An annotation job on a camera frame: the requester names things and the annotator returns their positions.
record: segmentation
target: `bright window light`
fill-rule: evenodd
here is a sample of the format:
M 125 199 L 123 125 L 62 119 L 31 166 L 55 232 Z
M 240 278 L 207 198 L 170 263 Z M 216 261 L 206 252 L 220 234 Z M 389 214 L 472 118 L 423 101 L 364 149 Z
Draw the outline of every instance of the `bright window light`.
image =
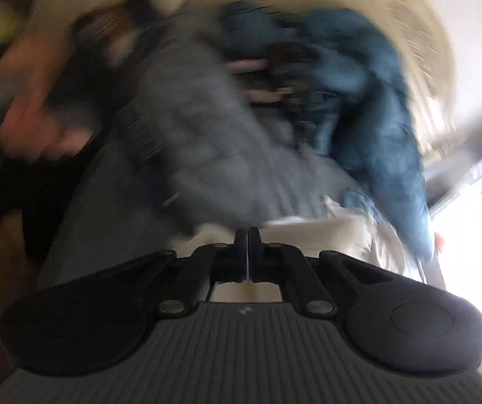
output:
M 439 264 L 447 290 L 482 312 L 482 194 L 469 190 L 434 219 L 445 237 Z

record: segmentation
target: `person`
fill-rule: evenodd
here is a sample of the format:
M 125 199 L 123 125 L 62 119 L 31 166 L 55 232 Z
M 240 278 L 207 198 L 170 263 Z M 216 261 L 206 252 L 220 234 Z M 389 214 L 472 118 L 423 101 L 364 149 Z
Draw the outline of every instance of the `person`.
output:
M 61 34 L 28 35 L 0 45 L 0 80 L 25 85 L 0 126 L 0 218 L 23 211 L 26 255 L 36 261 L 45 258 L 72 192 L 98 150 L 87 146 L 89 130 L 64 128 L 45 107 L 70 54 L 70 42 Z
M 288 123 L 285 132 L 277 132 L 284 122 L 276 110 L 260 108 L 253 114 L 249 102 L 275 103 L 287 88 L 249 89 L 241 99 L 243 90 L 228 73 L 244 72 L 247 66 L 259 70 L 264 63 L 225 65 L 213 38 L 201 39 L 202 31 L 212 36 L 205 21 L 179 13 L 169 20 L 164 37 L 149 36 L 158 45 L 145 55 L 136 53 L 127 77 L 135 103 L 164 140 L 159 147 L 166 148 L 169 183 L 181 191 L 183 216 L 195 227 L 214 223 L 230 229 L 291 217 L 302 222 L 332 218 L 336 210 L 329 202 L 338 201 L 344 189 L 358 187 L 355 181 L 332 159 L 295 149 Z M 110 32 L 104 50 L 109 63 L 119 66 L 131 44 L 146 48 L 134 46 L 130 29 Z M 0 80 L 25 82 L 0 126 L 0 216 L 22 208 L 26 255 L 41 262 L 56 256 L 50 264 L 56 275 L 45 285 L 168 247 L 180 234 L 175 224 L 144 205 L 141 181 L 127 167 L 118 138 L 67 128 L 49 112 L 49 93 L 73 51 L 62 35 L 35 35 L 0 53 Z M 89 170 L 92 174 L 82 181 Z M 381 236 L 370 227 L 374 221 L 363 217 L 363 229 Z M 51 252 L 65 219 L 64 240 Z M 372 245 L 364 247 L 369 251 Z M 67 255 L 73 258 L 66 260 Z M 403 252 L 398 255 L 401 263 L 391 267 L 402 271 Z M 74 264 L 75 256 L 87 257 L 78 271 L 67 264 Z

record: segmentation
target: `white fabric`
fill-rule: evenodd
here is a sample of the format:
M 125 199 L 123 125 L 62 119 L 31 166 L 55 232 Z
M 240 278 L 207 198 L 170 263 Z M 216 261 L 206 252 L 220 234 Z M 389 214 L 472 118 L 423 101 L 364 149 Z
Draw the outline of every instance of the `white fabric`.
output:
M 260 230 L 264 243 L 285 243 L 299 248 L 305 256 L 318 257 L 323 250 L 335 250 L 372 266 L 405 274 L 405 255 L 393 227 L 377 224 L 360 209 L 342 208 L 326 202 L 329 220 L 272 225 Z M 219 225 L 205 224 L 190 240 L 176 238 L 171 247 L 180 257 L 210 243 L 232 243 L 234 232 Z

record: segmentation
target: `black plastic mount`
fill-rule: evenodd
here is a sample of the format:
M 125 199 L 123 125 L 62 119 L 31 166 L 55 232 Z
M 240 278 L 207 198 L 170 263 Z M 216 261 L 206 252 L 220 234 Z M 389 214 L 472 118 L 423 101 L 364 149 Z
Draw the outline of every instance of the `black plastic mount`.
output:
M 482 315 L 449 293 L 335 251 L 305 257 L 239 229 L 190 258 L 160 250 L 14 303 L 0 337 L 21 367 L 47 375 L 102 370 L 137 350 L 158 321 L 193 314 L 223 282 L 272 282 L 306 318 L 331 321 L 373 363 L 441 375 L 482 360 Z

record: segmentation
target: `dark clothing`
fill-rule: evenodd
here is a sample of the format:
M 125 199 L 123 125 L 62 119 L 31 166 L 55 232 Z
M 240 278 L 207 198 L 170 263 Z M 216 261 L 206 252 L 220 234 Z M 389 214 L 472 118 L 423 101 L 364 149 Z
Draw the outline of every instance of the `dark clothing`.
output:
M 297 118 L 305 140 L 345 168 L 413 255 L 430 261 L 434 236 L 421 157 L 389 40 L 348 9 L 286 18 L 239 1 L 223 8 L 221 23 L 223 46 L 238 59 L 265 58 L 272 66 L 276 44 L 304 50 L 298 59 L 286 56 L 280 73 L 292 85 L 301 80 L 310 86 Z
M 0 59 L 8 44 L 0 45 Z M 65 209 L 86 167 L 102 146 L 96 137 L 78 155 L 59 161 L 24 160 L 0 156 L 0 219 L 22 210 L 26 256 L 45 260 Z

